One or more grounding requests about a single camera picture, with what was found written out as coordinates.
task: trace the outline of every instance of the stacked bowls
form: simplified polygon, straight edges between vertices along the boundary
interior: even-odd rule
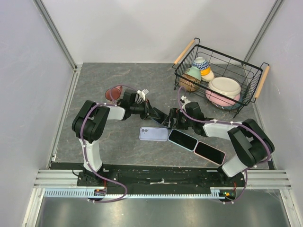
[[[194,67],[200,69],[201,73],[201,80],[205,82],[209,82],[214,78],[214,73],[212,72],[211,68],[209,67],[208,61],[206,61],[202,57],[197,57],[194,62],[192,63]]]
[[[205,95],[207,99],[211,101],[215,106],[221,109],[238,108],[238,103],[235,101],[241,100],[241,87],[237,81],[231,78],[217,77],[208,83],[208,88],[210,90],[206,90]],[[235,101],[211,92],[211,90],[232,98]]]
[[[184,86],[186,91],[190,91],[190,92],[196,91],[199,88],[199,86],[194,84],[193,82],[200,84],[200,80],[201,80],[200,69],[192,66],[189,69],[185,70],[182,76],[190,80],[188,81],[183,78],[180,78],[179,80],[179,85]]]

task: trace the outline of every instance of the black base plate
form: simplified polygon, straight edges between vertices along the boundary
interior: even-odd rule
[[[81,169],[79,163],[53,163],[51,169]],[[103,165],[100,174],[111,180],[123,183],[128,194],[202,194],[210,193],[210,187],[244,186],[240,173],[225,182],[214,168]],[[89,181],[86,174],[79,174],[78,186],[103,186],[103,180]],[[107,194],[123,194],[124,188],[107,182]]]

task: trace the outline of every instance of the white wall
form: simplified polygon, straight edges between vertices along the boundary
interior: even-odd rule
[[[257,104],[266,132],[303,212],[303,2],[287,0],[272,22],[252,63],[271,65]]]
[[[72,70],[33,1],[0,1],[0,31],[0,226],[19,227]]]
[[[44,0],[74,60],[172,63],[194,38],[244,59],[275,0]]]

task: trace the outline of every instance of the gray marble table surface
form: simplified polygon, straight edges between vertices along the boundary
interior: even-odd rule
[[[71,130],[71,124],[86,100],[106,102],[105,92],[116,84],[127,84],[136,89],[148,89],[151,105],[165,113],[178,107],[177,91],[174,90],[175,74],[172,64],[149,63],[84,63],[75,93],[63,125],[57,149],[56,162],[83,162],[81,145]],[[244,107],[233,119],[234,113],[220,110],[206,99],[188,94],[191,101],[197,101],[206,117],[226,121],[255,119],[253,106]],[[100,138],[100,155],[107,164],[217,167],[169,141],[141,141],[141,127],[159,127],[153,120],[141,120],[132,115],[126,121],[108,121]],[[204,138],[194,134],[192,129],[185,133],[226,152],[226,161],[236,155],[228,140]],[[258,168],[268,169],[267,164]]]

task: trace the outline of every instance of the black wire basket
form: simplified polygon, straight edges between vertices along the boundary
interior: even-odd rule
[[[181,63],[178,64],[178,62],[186,54],[188,49],[196,41],[198,41],[198,44],[196,44],[187,53]],[[185,76],[184,72],[192,66],[192,62],[197,57],[203,57],[209,62],[209,66],[211,68],[211,71],[214,73],[215,78],[227,77],[239,83],[241,91],[238,100],[234,100],[233,98],[211,90],[208,87],[208,82],[205,82],[203,80],[201,80],[201,82],[189,80]],[[262,67],[264,64],[267,65],[267,68],[263,73]],[[195,95],[200,96],[202,98],[205,98],[206,100],[208,100],[208,102],[210,102],[210,100],[217,100],[216,102],[212,103],[220,109],[229,112],[234,112],[234,117],[238,115],[238,113],[244,106],[247,106],[250,102],[256,101],[263,87],[267,73],[269,71],[269,64],[265,62],[262,63],[260,67],[249,64],[247,62],[231,57],[227,54],[221,53],[205,46],[201,46],[199,38],[193,39],[188,44],[185,50],[176,59],[172,67],[175,69],[176,75],[175,89],[180,85],[183,86],[186,84],[187,91],[189,91],[190,93],[194,93]]]

